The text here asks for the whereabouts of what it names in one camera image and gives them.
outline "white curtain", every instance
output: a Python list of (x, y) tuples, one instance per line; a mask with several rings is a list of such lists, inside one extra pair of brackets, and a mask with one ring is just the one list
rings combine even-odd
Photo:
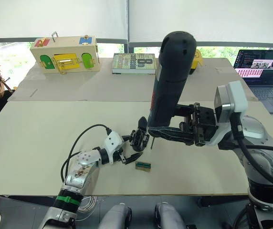
[(187, 31), (200, 42), (273, 43), (273, 1), (131, 0), (130, 42)]
[(0, 38), (127, 39), (126, 0), (0, 0)]

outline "green band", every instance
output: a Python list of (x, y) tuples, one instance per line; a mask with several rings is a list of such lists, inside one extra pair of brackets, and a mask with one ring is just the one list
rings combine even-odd
[(79, 201), (74, 200), (74, 199), (72, 199), (71, 197), (61, 197), (61, 196), (57, 196), (56, 199), (62, 200), (62, 201), (64, 201), (64, 202), (66, 202), (66, 203), (75, 204), (75, 205), (77, 205), (77, 206), (79, 206), (79, 204), (80, 204)]

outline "laptop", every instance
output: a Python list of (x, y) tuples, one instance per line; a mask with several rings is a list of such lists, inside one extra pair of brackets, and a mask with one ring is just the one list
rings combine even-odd
[(234, 69), (273, 114), (273, 50), (239, 50)]

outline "laptop keyboard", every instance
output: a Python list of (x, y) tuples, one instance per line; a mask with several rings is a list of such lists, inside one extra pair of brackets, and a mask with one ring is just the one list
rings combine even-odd
[(273, 99), (273, 88), (251, 88), (254, 95), (259, 99)]

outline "green door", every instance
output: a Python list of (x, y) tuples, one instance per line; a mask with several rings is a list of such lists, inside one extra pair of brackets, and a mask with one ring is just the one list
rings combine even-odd
[(41, 55), (40, 60), (41, 60), (42, 64), (44, 65), (45, 69), (54, 69), (55, 68), (49, 56)]
[(92, 56), (89, 54), (89, 53), (84, 53), (82, 54), (82, 59), (83, 59), (83, 62), (84, 62), (84, 67), (86, 69), (89, 69), (89, 68), (93, 68), (94, 67), (94, 63), (93, 63), (93, 60), (92, 60)]

